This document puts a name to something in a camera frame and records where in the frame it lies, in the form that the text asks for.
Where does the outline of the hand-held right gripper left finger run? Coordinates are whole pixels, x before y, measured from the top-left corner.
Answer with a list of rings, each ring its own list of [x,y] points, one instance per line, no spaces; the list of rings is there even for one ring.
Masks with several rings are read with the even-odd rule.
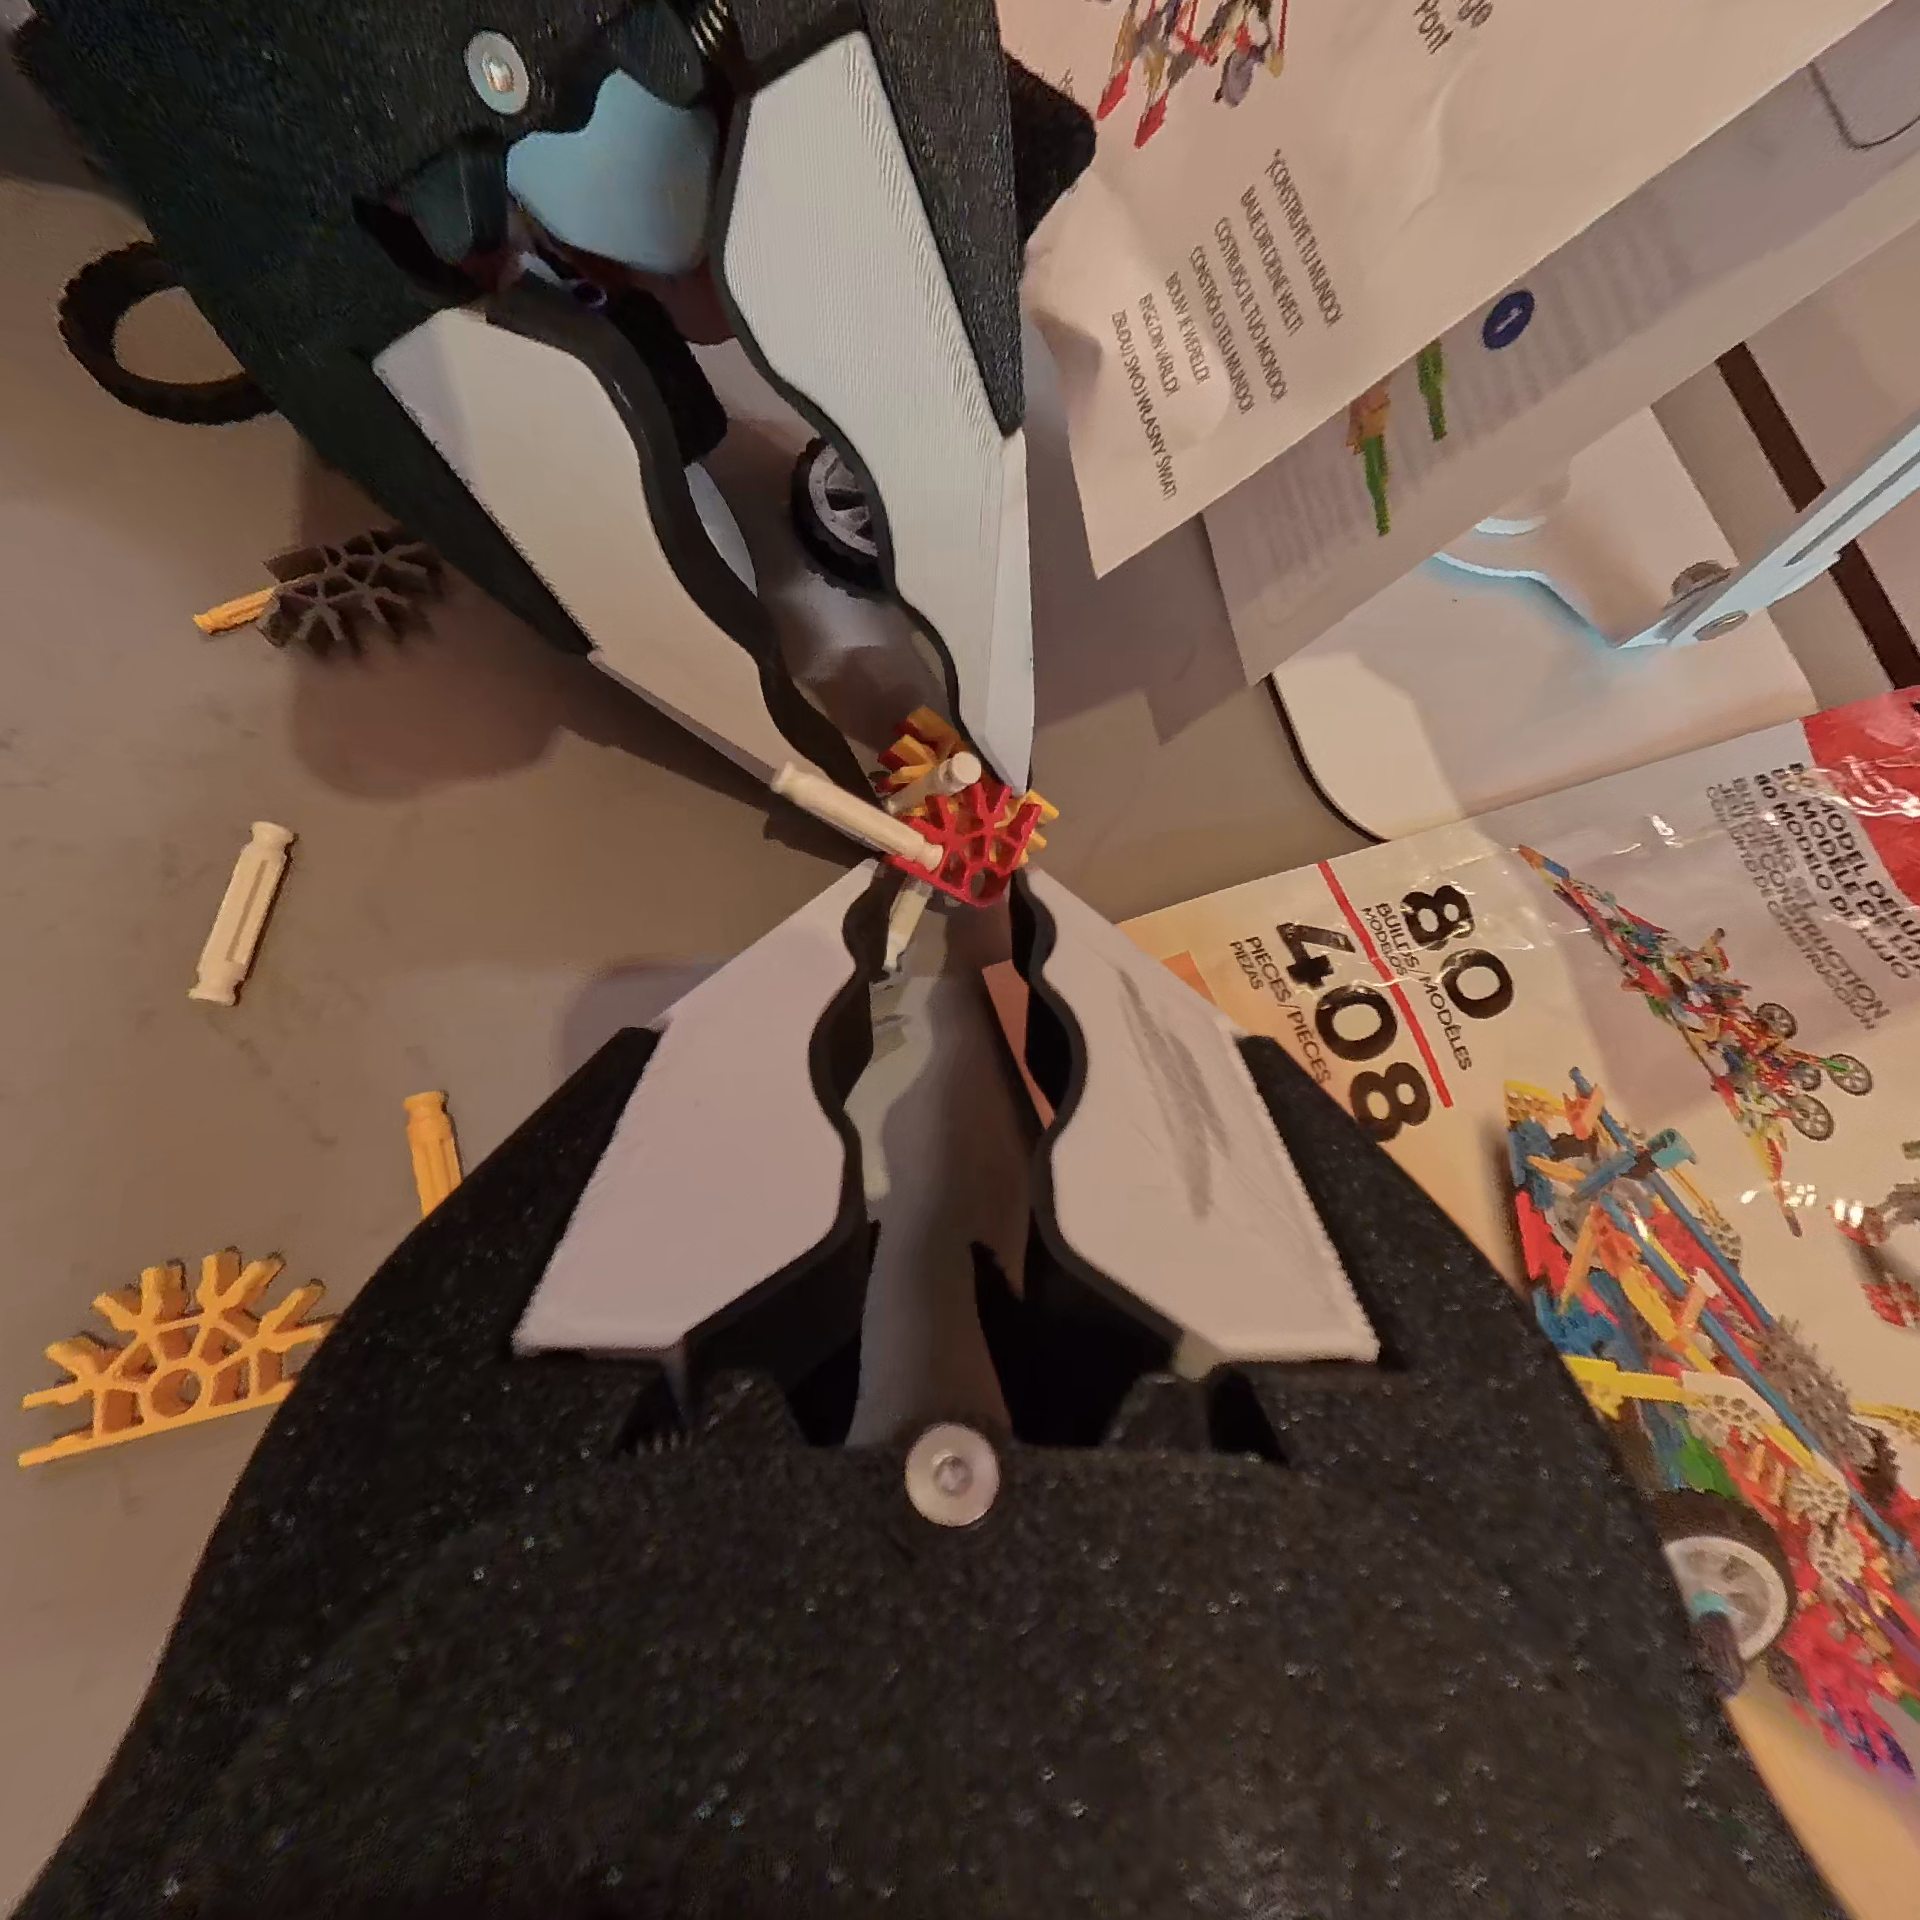
[[[878,871],[848,871],[673,1002],[549,1258],[517,1355],[716,1359],[866,1225],[848,1096],[873,1059]]]

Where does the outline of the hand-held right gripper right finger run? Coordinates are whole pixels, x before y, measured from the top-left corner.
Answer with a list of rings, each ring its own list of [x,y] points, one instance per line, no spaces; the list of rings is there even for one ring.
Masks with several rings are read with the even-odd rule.
[[[1038,1223],[1188,1375],[1380,1343],[1243,1056],[1245,1033],[1050,875],[1012,896]]]

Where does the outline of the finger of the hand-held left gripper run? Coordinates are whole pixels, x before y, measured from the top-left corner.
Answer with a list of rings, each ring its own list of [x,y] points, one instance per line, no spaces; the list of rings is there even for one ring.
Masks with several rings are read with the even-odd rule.
[[[573,351],[573,306],[452,306],[374,358],[493,528],[587,653],[733,767],[770,786],[786,762],[853,792],[845,741],[785,681],[738,539],[716,542],[644,365],[612,338]]]
[[[720,282],[760,370],[854,469],[884,587],[942,661],[954,722],[1024,786],[1024,432],[995,419],[868,35],[829,40],[744,105]]]

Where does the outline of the red and yellow connector cluster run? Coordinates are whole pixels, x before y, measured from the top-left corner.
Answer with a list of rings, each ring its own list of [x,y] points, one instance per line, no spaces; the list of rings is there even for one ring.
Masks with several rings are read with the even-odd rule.
[[[989,841],[1046,843],[1058,809],[1034,789],[1001,783],[988,762],[933,710],[914,710],[873,776],[884,811],[910,824],[988,835]]]

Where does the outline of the grey toy wheel with tyre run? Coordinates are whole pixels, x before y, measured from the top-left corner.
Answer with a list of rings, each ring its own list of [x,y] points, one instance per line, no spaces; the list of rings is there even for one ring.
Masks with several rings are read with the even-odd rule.
[[[788,513],[803,553],[820,577],[854,594],[883,593],[873,505],[829,439],[805,443],[790,475]]]

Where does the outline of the grey connector with yellow rod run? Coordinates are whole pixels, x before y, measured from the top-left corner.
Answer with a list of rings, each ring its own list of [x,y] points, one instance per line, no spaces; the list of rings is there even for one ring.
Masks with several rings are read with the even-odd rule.
[[[398,526],[285,549],[268,570],[274,587],[257,629],[312,656],[358,654],[368,637],[400,640],[443,590],[440,552]]]

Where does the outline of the black rubber tyre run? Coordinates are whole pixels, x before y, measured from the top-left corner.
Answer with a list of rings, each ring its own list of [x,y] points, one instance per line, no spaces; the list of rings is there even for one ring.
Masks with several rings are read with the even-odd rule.
[[[58,327],[64,349],[110,398],[147,419],[178,426],[241,426],[272,417],[272,398],[250,374],[174,383],[124,366],[117,334],[129,314],[184,289],[150,238],[93,258],[61,291]]]

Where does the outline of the long yellow toy rod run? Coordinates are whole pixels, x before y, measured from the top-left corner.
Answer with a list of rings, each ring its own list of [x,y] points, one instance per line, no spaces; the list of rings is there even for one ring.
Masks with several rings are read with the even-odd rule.
[[[403,1099],[404,1142],[420,1216],[432,1216],[462,1185],[465,1167],[443,1090]]]

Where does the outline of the instruction sheet with model pictures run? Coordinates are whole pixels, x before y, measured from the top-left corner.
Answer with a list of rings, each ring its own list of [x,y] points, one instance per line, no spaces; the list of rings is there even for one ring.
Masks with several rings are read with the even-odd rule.
[[[1008,3],[1091,168],[1024,297],[1094,577],[1217,505],[1883,11]]]

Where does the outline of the colourful construction toy bag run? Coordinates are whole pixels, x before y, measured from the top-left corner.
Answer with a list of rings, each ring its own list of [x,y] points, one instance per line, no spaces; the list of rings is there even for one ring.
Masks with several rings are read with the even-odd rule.
[[[1861,1917],[1915,1917],[1915,699],[1122,926],[1504,1272]]]

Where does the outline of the short white toy rod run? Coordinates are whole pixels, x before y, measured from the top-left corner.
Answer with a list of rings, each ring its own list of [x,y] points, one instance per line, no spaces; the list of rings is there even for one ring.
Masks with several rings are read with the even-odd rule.
[[[265,926],[297,841],[278,824],[251,824],[200,953],[192,1002],[236,1007],[250,984]]]

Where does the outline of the yellow half-round connector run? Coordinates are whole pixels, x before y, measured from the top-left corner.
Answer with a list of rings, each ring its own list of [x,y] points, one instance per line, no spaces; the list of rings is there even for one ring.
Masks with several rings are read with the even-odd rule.
[[[20,1401],[75,1409],[80,1421],[19,1451],[17,1465],[49,1469],[284,1403],[333,1320],[320,1282],[281,1278],[278,1255],[221,1248],[200,1265],[149,1265],[133,1285],[98,1294],[104,1330],[50,1343],[44,1359],[58,1382]]]

